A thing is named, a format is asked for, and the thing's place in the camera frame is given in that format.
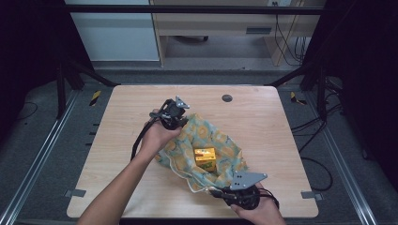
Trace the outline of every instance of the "table surface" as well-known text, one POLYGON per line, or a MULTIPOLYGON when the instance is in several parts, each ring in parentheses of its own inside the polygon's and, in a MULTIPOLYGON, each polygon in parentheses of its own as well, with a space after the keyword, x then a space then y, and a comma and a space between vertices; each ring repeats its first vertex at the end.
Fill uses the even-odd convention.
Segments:
MULTIPOLYGON (((279 200, 284 218, 313 218, 314 199, 278 92, 270 86, 120 85, 114 89, 99 125, 68 215, 78 218, 130 162, 131 148, 149 113, 180 96, 191 108, 242 148, 250 172, 266 173, 262 185, 279 200), (232 96, 224 102, 223 95, 232 96)), ((123 218, 237 218, 222 199, 192 193, 186 180, 153 160, 135 189, 123 218)))

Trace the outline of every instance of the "cardboard box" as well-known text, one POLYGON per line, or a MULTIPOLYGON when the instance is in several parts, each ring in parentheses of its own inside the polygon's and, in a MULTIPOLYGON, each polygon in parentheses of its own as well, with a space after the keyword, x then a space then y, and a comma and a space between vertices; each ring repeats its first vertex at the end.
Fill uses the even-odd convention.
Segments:
POLYGON ((216 151, 214 148, 194 149, 196 165, 207 172, 216 171, 216 151))

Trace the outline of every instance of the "aluminum rail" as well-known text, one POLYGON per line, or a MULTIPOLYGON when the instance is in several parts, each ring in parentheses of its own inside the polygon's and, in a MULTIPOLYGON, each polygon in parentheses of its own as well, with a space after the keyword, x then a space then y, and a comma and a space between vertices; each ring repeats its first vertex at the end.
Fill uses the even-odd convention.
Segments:
POLYGON ((152 5, 41 5, 41 9, 88 13, 203 13, 323 15, 336 9, 323 7, 245 7, 245 6, 152 6, 152 5))

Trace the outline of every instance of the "white wall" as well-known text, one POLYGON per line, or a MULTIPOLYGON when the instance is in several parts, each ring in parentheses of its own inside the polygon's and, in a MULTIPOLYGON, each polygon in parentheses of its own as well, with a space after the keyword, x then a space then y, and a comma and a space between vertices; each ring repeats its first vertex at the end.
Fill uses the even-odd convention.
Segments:
MULTIPOLYGON (((148 0, 65 0, 66 4, 148 5, 148 0)), ((150 14, 71 13, 91 61, 159 61, 150 14)))

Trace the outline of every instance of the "human hand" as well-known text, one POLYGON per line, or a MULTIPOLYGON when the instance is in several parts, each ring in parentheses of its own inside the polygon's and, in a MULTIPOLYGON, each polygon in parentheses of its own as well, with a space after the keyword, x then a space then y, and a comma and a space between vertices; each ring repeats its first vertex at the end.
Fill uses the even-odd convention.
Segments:
POLYGON ((160 120, 156 121, 144 135, 140 152, 145 152, 153 158, 170 140, 181 133, 181 129, 182 127, 178 127, 175 130, 169 130, 164 128, 160 120))
MULTIPOLYGON (((255 185, 257 188, 264 188, 260 183, 255 185)), ((231 209, 237 213, 240 218, 245 218, 255 225, 285 224, 278 207, 271 198, 260 197, 260 203, 253 210, 245 210, 235 204, 231 204, 231 209)))

